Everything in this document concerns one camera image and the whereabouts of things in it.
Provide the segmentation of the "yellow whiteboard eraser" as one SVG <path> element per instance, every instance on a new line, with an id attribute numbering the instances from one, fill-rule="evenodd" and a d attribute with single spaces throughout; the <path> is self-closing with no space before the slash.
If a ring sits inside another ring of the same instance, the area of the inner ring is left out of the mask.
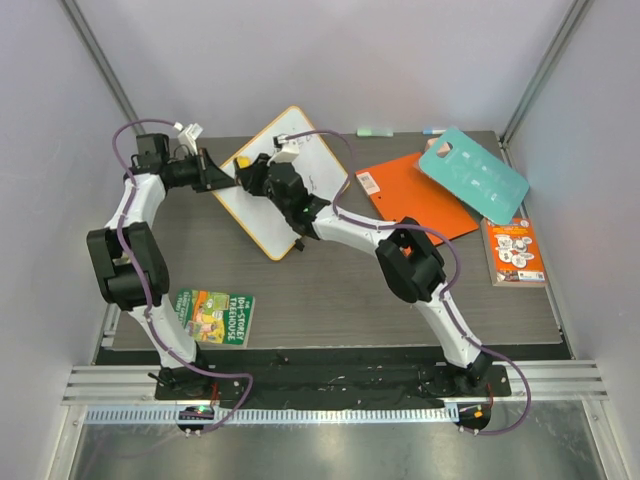
<path id="1" fill-rule="evenodd" d="M 248 168 L 252 163 L 251 159 L 246 156 L 238 156 L 234 159 L 234 162 L 237 170 Z"/>

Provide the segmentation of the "yellow framed whiteboard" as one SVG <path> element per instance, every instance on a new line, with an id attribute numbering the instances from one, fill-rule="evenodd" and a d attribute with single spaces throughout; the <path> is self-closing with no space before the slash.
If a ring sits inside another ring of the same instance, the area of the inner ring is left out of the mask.
<path id="1" fill-rule="evenodd" d="M 221 169 L 232 176 L 234 158 L 244 156 L 254 160 L 261 153 L 273 155 L 274 137 L 298 134 L 313 128 L 305 113 L 299 107 L 291 106 L 232 154 Z M 299 155 L 293 161 L 293 167 L 303 177 L 305 187 L 309 193 L 320 198 L 333 199 L 346 181 L 347 171 L 321 136 L 307 135 L 297 138 L 295 142 L 299 147 Z M 214 196 L 273 261 L 286 256 L 300 238 L 265 197 L 254 197 L 239 186 L 217 190 Z"/>

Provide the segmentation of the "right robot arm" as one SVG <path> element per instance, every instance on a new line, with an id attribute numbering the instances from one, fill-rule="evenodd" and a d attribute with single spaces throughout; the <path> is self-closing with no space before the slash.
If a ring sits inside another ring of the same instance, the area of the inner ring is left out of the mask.
<path id="1" fill-rule="evenodd" d="M 309 193 L 290 163 L 266 154 L 233 160 L 236 183 L 254 197 L 265 197 L 302 237 L 337 242 L 378 261 L 390 291 L 415 306 L 440 342 L 448 374 L 457 391 L 472 395 L 488 381 L 492 357 L 466 325 L 450 294 L 444 259 L 415 220 L 379 222 L 347 212 Z"/>

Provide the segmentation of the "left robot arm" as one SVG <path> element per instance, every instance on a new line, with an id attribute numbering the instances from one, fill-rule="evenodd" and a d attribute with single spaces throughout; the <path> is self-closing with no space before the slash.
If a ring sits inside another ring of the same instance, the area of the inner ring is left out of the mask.
<path id="1" fill-rule="evenodd" d="M 198 125 L 175 128 L 185 151 L 181 159 L 173 158 L 167 135 L 137 136 L 137 153 L 121 163 L 122 199 L 105 226 L 88 233 L 86 243 L 102 297 L 134 318 L 158 352 L 157 396 L 200 399 L 212 390 L 213 375 L 169 298 L 168 267 L 152 224 L 169 190 L 190 187 L 204 193 L 234 181 L 198 147 Z"/>

